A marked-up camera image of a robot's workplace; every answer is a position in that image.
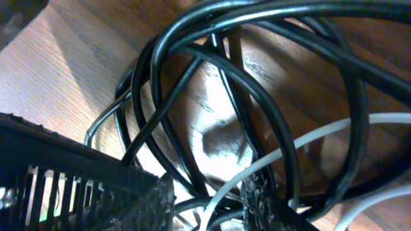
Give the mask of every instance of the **black mesh basket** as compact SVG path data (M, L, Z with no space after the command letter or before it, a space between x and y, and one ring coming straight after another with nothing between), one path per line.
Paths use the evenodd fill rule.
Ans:
M125 167L117 159L6 114L0 114L0 149L3 230L172 227L174 190L168 175L157 179ZM52 179L51 189L44 193L47 178ZM61 212L55 216L61 197ZM40 221L44 205L47 216Z

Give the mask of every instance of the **tangled cables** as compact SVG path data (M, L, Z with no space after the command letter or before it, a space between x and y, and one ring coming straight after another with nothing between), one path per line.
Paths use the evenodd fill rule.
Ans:
M124 165L135 163L136 153L146 143L160 164L170 172L196 200L209 200L204 176L197 165L188 158L177 138L175 129L167 116L167 112L175 102L183 88L203 62L217 66L222 82L227 90L230 101L241 124L241 128L254 153L253 161L257 161L266 153L253 129L249 111L241 94L233 87L234 82L245 89L261 106L277 137L280 151L284 158L286 170L285 201L296 209L298 206L311 206L301 216L310 221L323 216L335 204L348 198L355 198L378 189L403 174L410 167L407 161L404 168L389 173L383 181L370 181L357 191L349 190L356 173L365 156L369 133L369 109L364 83L392 96L404 105L411 107L411 84L402 80L377 65L362 60L353 54L349 44L339 34L326 17L371 17L409 24L411 22L411 4L403 1L258 1L258 0L219 0L202 1L181 15L162 34L153 38L144 49L134 68L125 75L116 90L116 100L93 123L87 131L86 145L91 145L91 138L99 125L114 114L119 138L124 147L125 155L121 162ZM305 24L311 31L305 30L285 18L294 18ZM281 35L301 46L313 51L325 60L335 64L344 80L349 103L351 136L349 150L344 165L338 176L332 181L325 194L311 197L300 197L300 173L297 154L290 129L274 100L268 92L247 72L239 69L226 57L223 39L233 28L243 24L253 24L272 33ZM207 38L201 46L194 41ZM163 97L161 92L160 73L162 64L174 53L186 53L193 58L169 93ZM142 108L141 87L150 81L152 97L156 111L147 121ZM125 121L124 104L132 100L140 132L131 141ZM179 154L185 172L186 180L167 159L160 147L154 141L151 133L162 123L170 142ZM276 192L274 174L269 167L262 169L263 178L267 181L272 193ZM224 207L238 208L240 202L231 201ZM232 210L232 218L238 216L237 210ZM200 229L207 226L202 222Z

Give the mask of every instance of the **black power cord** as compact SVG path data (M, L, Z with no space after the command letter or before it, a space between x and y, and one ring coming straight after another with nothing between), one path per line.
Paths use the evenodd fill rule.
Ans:
M307 25L314 33L284 20L290 17ZM310 209L302 213L304 218L317 219L340 201L355 200L377 191L407 172L411 162L407 157L404 157L398 162L399 167L389 169L379 177L349 188L364 158L369 133L369 109L364 82L409 107L411 106L411 84L395 74L355 56L337 29L323 17L371 17L410 24L411 4L404 1L372 0L276 2L223 0L201 2L181 15L159 37L155 37L147 43L141 51L135 67L126 74L119 84L115 102L99 116L87 132L85 143L91 145L91 137L99 125L114 113L119 138L124 149L127 149L122 163L130 165L140 147L144 142L147 143L162 166L173 174L175 179L196 198L193 201L188 201L190 206L187 205L186 208L205 206L205 201L208 199L204 199L204 196L207 196L208 193L205 188L204 176L198 170L197 165L186 155L186 151L178 140L166 114L194 72L203 61L206 61L217 66L219 70L241 127L255 154L253 160L263 157L266 153L256 136L241 94L233 87L233 83L236 82L260 104L273 128L284 157L287 184L285 199L290 201L290 206L293 209L296 209L297 206L311 206ZM248 73L232 64L225 56L222 39L231 32L231 29L246 23L253 23L272 33L282 35L334 63L340 69L352 121L351 136L343 168L325 194L300 198L297 155L292 135L282 113L264 88ZM210 38L203 46L193 43L195 40L207 36ZM163 98L160 81L161 66L168 56L176 52L190 54L193 58L169 93ZM141 106L141 87L148 80L150 80L156 111L146 121ZM140 127L140 132L132 142L128 134L124 111L124 105L130 98ZM191 183L175 169L151 136L153 129L160 122L175 151L179 154ZM272 170L266 167L263 169L263 176L272 193L275 194ZM241 206L239 202L232 201L230 205L224 205L217 212L221 216L224 214L221 218L239 216L240 213L233 212L239 206ZM223 209L227 207L232 208L233 211Z

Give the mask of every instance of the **wood grain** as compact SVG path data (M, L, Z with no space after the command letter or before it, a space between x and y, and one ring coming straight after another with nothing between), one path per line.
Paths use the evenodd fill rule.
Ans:
M51 0L49 6L0 54L0 111L44 124L78 142L114 98L114 89L150 38L160 33L189 0ZM411 27L371 19L333 19L360 57L411 81L409 53ZM261 82L279 105L295 138L349 116L345 89L338 69L320 57L253 26L236 30L242 65ZM176 54L162 70L168 92L189 56ZM367 86L371 112L409 112L410 109ZM146 116L154 111L150 86L142 93ZM265 149L277 148L267 119L253 99L249 102L254 126ZM251 150L236 120L217 69L203 64L169 112L184 148L193 154L208 177L226 181L249 165ZM130 107L130 133L138 132ZM171 161L179 159L161 126L153 133ZM394 151L410 144L408 126L371 126L367 158L357 181L389 166ZM315 141L298 150L303 193L317 193L338 173L348 149L349 130ZM114 120L110 118L94 138L93 146L116 158L123 156ZM143 146L137 154L143 167L156 175L164 169ZM272 164L284 186L281 160ZM189 196L176 185L177 201ZM411 227L408 198L384 203L362 214L350 230L406 230ZM315 222L332 230L339 205Z

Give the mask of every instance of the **cable bundle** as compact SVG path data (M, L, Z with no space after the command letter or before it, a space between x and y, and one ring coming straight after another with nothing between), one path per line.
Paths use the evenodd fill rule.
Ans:
M250 147L254 152L255 162L248 173L236 176L219 190L217 196L211 200L207 208L200 229L205 230L214 208L227 190L234 187L246 174L255 172L271 161L284 158L286 170L286 198L291 208L298 206L311 206L301 216L310 221L315 220L327 213L340 201L354 199L369 194L381 186L386 185L393 179L402 175L409 167L408 159L401 160L400 166L392 171L384 173L380 178L374 178L362 185L349 189L356 173L361 166L365 156L369 124L373 117L369 117L367 95L364 83L368 83L382 92L392 96L404 105L411 106L411 84L402 80L377 65L362 60L353 54L349 44L339 34L336 28L325 17L372 17L390 21L409 24L411 22L411 4L404 1L275 1L265 2L257 0L223 0L203 1L191 7L185 14L181 15L162 34L153 38L144 49L136 62L136 65L119 84L116 91L116 100L113 102L93 123L85 138L86 145L91 145L91 138L99 125L108 116L114 114L120 140L126 150L123 159L124 165L130 165L135 159L136 153L144 143L147 143L151 152L155 155L162 166L180 182L184 188L196 199L193 204L205 206L199 201L209 201L209 195L204 183L204 176L193 163L177 138L174 127L167 116L167 112L177 99L182 89L187 85L195 71L202 62L210 62L217 66L223 84L230 97L236 115L239 119L244 134ZM307 31L285 20L295 18L309 27L313 32ZM223 39L233 28L242 24L254 24L272 33L290 39L301 46L320 55L325 60L335 64L341 72L347 92L350 118L345 122L337 122L338 126L331 126L311 138L304 141L294 142L288 125L268 92L247 72L237 68L226 57ZM193 42L207 37L204 45ZM193 58L169 93L163 97L161 92L160 73L162 64L174 53L186 53ZM156 111L147 121L141 104L141 87L150 80L152 96ZM241 94L233 87L234 82L244 88L261 106L270 125L277 137L279 150L270 155L263 151L262 144L253 129L250 115L243 103ZM136 115L140 132L131 141L125 121L125 109L123 105L132 100L132 106ZM409 123L409 115L391 114L389 119L377 120L377 122L393 123L393 116L402 119L396 122ZM154 128L162 123L164 131L169 137L175 152L179 154L180 160L186 171L188 182L171 164L159 146L154 141L151 133ZM349 150L341 172L332 181L325 194L318 196L300 197L299 185L300 175L297 161L296 147L326 135L351 126ZM263 176L267 180L271 191L275 193L275 180L269 167L263 168ZM235 208L241 204L231 201L230 205L224 207Z

